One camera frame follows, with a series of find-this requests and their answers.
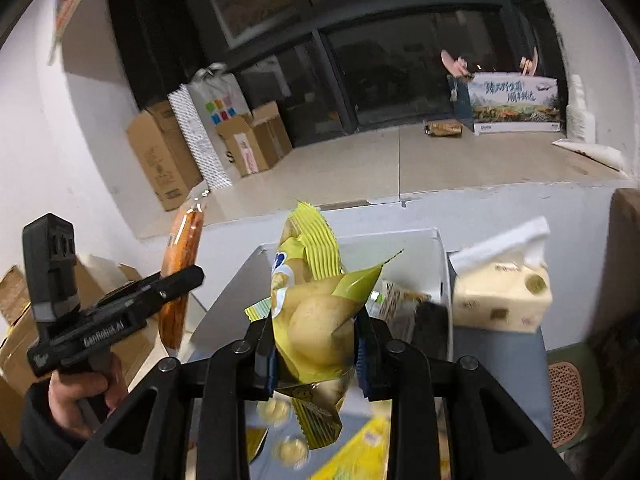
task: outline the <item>tissue box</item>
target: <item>tissue box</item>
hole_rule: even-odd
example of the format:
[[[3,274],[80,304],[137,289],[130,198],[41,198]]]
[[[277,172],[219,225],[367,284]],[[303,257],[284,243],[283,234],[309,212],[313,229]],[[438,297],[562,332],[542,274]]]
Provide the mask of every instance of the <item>tissue box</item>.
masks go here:
[[[489,263],[457,277],[453,324],[504,332],[535,332],[551,304],[542,267]]]

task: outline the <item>white tissue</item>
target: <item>white tissue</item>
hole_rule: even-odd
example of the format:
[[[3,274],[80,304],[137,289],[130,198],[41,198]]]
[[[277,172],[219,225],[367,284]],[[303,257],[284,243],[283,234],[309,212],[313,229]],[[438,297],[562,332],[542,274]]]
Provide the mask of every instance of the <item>white tissue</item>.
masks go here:
[[[570,152],[580,153],[588,156],[600,164],[609,166],[617,171],[623,171],[625,160],[620,150],[605,146],[604,144],[593,144],[592,142],[574,142],[567,139],[559,139],[552,142],[554,146],[559,146]]]
[[[549,224],[540,216],[510,231],[462,249],[450,256],[457,274],[477,269],[489,262],[513,262],[540,267],[545,261],[545,241]]]

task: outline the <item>snack package on floor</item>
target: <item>snack package on floor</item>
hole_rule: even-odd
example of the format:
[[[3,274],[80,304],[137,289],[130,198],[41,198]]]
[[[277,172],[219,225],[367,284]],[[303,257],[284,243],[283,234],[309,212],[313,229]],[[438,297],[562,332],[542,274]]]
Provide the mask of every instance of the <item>snack package on floor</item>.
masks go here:
[[[293,407],[310,449],[340,435],[338,410],[354,364],[353,317],[384,263],[345,272],[338,243],[316,209],[300,202],[287,218],[271,269],[273,335],[280,355],[278,391]],[[261,301],[245,312],[268,315]]]

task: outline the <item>tan mesh cushion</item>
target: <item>tan mesh cushion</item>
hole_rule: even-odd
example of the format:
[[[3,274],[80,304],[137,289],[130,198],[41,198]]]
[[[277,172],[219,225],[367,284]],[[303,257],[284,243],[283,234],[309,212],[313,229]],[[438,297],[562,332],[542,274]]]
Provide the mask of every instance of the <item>tan mesh cushion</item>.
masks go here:
[[[566,444],[574,438],[584,422],[584,397],[580,372],[571,363],[549,365],[551,401],[554,407],[554,431],[551,444]]]

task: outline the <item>white box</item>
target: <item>white box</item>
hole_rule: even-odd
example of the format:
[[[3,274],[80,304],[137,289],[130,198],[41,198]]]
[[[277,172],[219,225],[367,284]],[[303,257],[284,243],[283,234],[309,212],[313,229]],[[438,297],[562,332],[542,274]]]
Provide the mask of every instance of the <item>white box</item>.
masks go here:
[[[449,345],[447,357],[453,358],[453,328],[449,260],[437,229],[386,232],[338,238],[340,256],[347,270],[372,267],[402,250],[383,267],[375,290],[382,290],[382,280],[431,295],[433,303],[449,311]],[[242,339],[249,320],[246,307],[270,294],[271,263],[277,244],[257,247],[253,254],[222,291],[190,340],[193,359],[205,358],[221,346]]]
[[[558,82],[517,73],[478,72],[468,83],[476,135],[558,132]]]

